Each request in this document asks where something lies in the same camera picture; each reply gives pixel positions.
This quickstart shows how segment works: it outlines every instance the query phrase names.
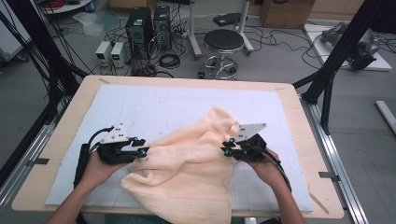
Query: stool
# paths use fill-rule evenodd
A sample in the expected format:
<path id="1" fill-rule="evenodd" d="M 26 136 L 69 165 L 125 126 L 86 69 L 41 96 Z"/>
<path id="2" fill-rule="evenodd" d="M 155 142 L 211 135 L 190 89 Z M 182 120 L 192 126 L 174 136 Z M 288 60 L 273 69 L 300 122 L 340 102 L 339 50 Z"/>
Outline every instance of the stool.
<path id="1" fill-rule="evenodd" d="M 205 74 L 214 79 L 236 79 L 238 64 L 226 57 L 240 51 L 244 47 L 244 38 L 237 32 L 230 30 L 214 30 L 205 35 L 204 44 L 207 49 L 211 49 L 219 54 L 206 60 L 198 73 L 199 78 L 204 78 Z"/>

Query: computer tower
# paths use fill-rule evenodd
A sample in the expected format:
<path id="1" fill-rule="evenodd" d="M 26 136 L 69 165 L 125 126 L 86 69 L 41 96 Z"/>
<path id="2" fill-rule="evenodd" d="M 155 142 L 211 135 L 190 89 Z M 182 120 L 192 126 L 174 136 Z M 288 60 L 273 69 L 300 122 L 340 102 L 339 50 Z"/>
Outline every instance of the computer tower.
<path id="1" fill-rule="evenodd" d="M 135 7 L 125 25 L 128 41 L 132 45 L 132 59 L 149 59 L 154 47 L 154 28 L 148 7 Z"/>
<path id="2" fill-rule="evenodd" d="M 172 36 L 171 36 L 171 8 L 169 6 L 156 6 L 154 11 L 154 30 L 157 48 L 159 49 L 172 49 Z"/>

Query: wooden table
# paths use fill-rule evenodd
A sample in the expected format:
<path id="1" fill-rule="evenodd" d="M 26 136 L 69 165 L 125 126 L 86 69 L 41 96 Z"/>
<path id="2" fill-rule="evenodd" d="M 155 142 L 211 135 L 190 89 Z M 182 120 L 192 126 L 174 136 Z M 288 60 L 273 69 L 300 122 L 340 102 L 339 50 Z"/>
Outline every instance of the wooden table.
<path id="1" fill-rule="evenodd" d="M 327 172 L 328 170 L 321 157 L 298 95 L 290 84 L 155 77 L 86 77 L 40 155 L 40 158 L 49 159 L 49 163 L 47 165 L 36 164 L 33 167 L 13 201 L 13 209 L 21 211 L 54 211 L 56 209 L 55 206 L 45 205 L 45 201 L 50 193 L 64 153 L 73 142 L 78 127 L 90 108 L 97 90 L 101 85 L 106 84 L 276 91 L 280 98 L 314 205 L 314 212 L 304 214 L 304 216 L 320 218 L 341 218 L 344 216 L 344 210 L 332 181 L 329 178 L 320 178 L 318 174 L 318 172 Z M 85 207 L 84 211 L 150 214 L 146 209 L 132 210 L 131 208 L 119 207 Z M 251 211 L 233 211 L 233 216 L 236 217 L 268 217 L 272 215 Z"/>

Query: white board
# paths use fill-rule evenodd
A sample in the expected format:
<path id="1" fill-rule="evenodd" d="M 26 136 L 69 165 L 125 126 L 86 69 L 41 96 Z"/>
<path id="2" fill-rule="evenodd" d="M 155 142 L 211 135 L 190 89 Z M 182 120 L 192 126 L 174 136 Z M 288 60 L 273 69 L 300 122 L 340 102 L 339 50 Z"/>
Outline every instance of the white board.
<path id="1" fill-rule="evenodd" d="M 60 204 L 72 191 L 80 146 L 87 143 L 96 131 L 122 122 L 128 133 L 144 138 L 149 143 L 194 124 L 216 105 L 230 112 L 241 124 L 267 123 L 260 135 L 281 158 L 300 209 L 303 212 L 313 211 L 276 92 L 121 85 L 103 85 L 96 93 L 91 108 L 64 156 L 46 204 Z M 126 167 L 118 170 L 91 193 L 85 205 L 140 208 L 141 205 L 126 196 L 120 187 L 120 180 L 127 175 Z M 278 210 L 271 189 L 243 162 L 234 166 L 229 186 L 233 192 L 233 209 Z"/>
<path id="2" fill-rule="evenodd" d="M 329 30 L 333 28 L 333 26 L 306 24 L 304 28 L 311 42 L 314 42 L 315 39 L 317 39 L 317 37 L 321 35 L 322 31 Z M 319 56 L 320 61 L 322 63 L 325 63 L 326 60 L 329 58 L 330 53 L 332 52 L 333 46 L 331 43 L 328 42 L 323 43 L 319 39 L 320 37 L 318 38 L 318 40 L 315 41 L 314 49 L 317 55 Z M 363 70 L 389 71 L 392 69 L 392 67 L 378 53 L 375 53 L 373 57 L 376 58 L 376 61 L 370 63 Z M 353 69 L 348 62 L 344 62 L 341 68 Z"/>

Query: gray floor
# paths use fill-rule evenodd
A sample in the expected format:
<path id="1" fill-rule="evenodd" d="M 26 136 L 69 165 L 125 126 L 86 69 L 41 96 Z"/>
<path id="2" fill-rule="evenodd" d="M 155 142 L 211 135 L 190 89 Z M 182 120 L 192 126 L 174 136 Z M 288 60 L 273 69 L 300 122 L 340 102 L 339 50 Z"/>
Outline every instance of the gray floor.
<path id="1" fill-rule="evenodd" d="M 106 22 L 114 24 L 112 17 Z M 70 14 L 63 15 L 60 20 L 69 22 Z M 250 25 L 259 25 L 257 18 L 249 18 Z M 210 17 L 196 21 L 196 33 L 216 29 L 217 26 Z M 76 53 L 91 69 L 97 64 L 94 52 L 103 40 L 102 36 L 92 37 L 83 35 L 81 25 L 73 23 L 66 25 L 72 34 L 66 39 Z M 268 36 L 271 29 L 263 29 Z M 285 30 L 295 35 L 304 36 L 300 30 Z M 249 38 L 258 39 L 255 34 L 247 34 Z M 197 35 L 202 44 L 203 35 Z M 276 33 L 277 42 L 286 42 L 292 48 L 307 46 L 301 38 Z M 260 45 L 252 42 L 255 49 Z M 179 78 L 197 78 L 197 71 L 205 61 L 205 57 L 194 60 L 190 44 L 181 57 L 179 68 L 172 70 L 172 74 Z M 262 46 L 262 49 L 247 56 L 244 52 L 232 56 L 239 64 L 238 81 L 285 82 L 293 83 L 303 77 L 311 75 L 316 68 L 307 65 L 301 59 L 305 49 L 291 51 L 286 45 Z M 392 66 L 396 67 L 396 56 L 381 50 L 381 56 Z M 314 66 L 320 66 L 318 59 L 306 57 Z M 75 57 L 77 65 L 85 66 Z M 31 63 L 12 62 L 0 68 L 0 144 L 3 165 L 8 155 L 18 145 L 27 130 L 33 124 L 48 99 L 41 78 Z M 93 69 L 100 74 L 99 68 Z M 365 215 L 370 223 L 394 223 L 396 219 L 396 137 L 375 106 L 376 100 L 384 100 L 390 110 L 396 114 L 396 72 L 350 71 L 340 69 L 334 81 L 332 109 L 330 116 L 330 131 L 332 139 L 347 174 L 359 197 Z M 307 87 L 297 90 L 303 93 Z M 9 206 L 0 216 L 0 223 L 41 223 L 49 214 L 33 214 L 13 211 Z M 90 215 L 91 223 L 104 223 L 103 215 Z M 308 223 L 352 223 L 347 211 L 340 220 L 308 219 Z"/>

